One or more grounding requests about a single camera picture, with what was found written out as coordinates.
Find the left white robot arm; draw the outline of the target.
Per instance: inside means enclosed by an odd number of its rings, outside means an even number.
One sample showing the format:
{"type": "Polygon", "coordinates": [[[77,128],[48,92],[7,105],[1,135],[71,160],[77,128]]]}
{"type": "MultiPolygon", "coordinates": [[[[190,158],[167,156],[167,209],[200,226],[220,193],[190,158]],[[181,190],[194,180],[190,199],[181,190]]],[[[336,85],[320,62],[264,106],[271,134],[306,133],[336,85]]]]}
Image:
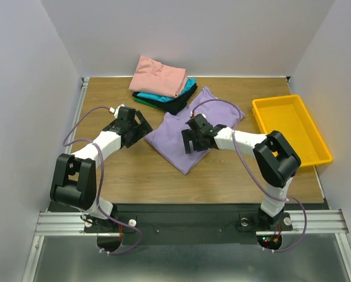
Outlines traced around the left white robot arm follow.
{"type": "Polygon", "coordinates": [[[114,115],[114,120],[102,129],[94,140],[85,139],[82,149],[72,153],[62,153],[56,159],[50,199],[53,202],[73,207],[89,218],[84,221],[98,225],[104,231],[113,231],[117,226],[128,226],[118,221],[117,207],[101,197],[104,179],[104,161],[120,149],[129,148],[153,131],[143,114],[134,108],[120,105],[106,109],[114,115]]]}

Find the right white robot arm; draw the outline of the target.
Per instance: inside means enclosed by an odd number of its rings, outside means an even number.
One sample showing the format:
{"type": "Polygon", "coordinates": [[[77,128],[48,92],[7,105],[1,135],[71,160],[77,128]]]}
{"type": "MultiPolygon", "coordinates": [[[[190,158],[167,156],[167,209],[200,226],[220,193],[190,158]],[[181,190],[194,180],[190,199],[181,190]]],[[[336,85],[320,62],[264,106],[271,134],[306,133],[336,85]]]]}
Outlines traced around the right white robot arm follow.
{"type": "Polygon", "coordinates": [[[264,229],[276,226],[288,201],[290,184],[301,166],[300,157],[283,134],[276,130],[267,135],[254,134],[234,130],[226,125],[213,126],[200,113],[194,115],[186,125],[189,128],[181,131],[186,154],[208,149],[237,152],[248,174],[264,193],[258,210],[259,225],[264,229]],[[255,178],[242,155],[256,160],[265,186],[255,178]]]}

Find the purple t shirt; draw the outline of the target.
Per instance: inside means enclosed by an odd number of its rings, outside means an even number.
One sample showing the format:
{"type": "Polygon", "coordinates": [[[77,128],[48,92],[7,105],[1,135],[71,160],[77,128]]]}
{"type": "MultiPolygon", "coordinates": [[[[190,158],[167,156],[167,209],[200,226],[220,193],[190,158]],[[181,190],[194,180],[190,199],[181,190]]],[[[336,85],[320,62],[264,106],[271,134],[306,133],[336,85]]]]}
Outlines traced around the purple t shirt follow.
{"type": "Polygon", "coordinates": [[[245,117],[245,113],[237,106],[225,102],[212,102],[217,97],[208,87],[203,87],[196,98],[180,113],[173,116],[165,114],[160,126],[150,132],[144,139],[182,174],[186,175],[209,152],[196,151],[191,143],[191,129],[186,122],[191,111],[206,115],[207,121],[215,125],[233,127],[245,117]]]}

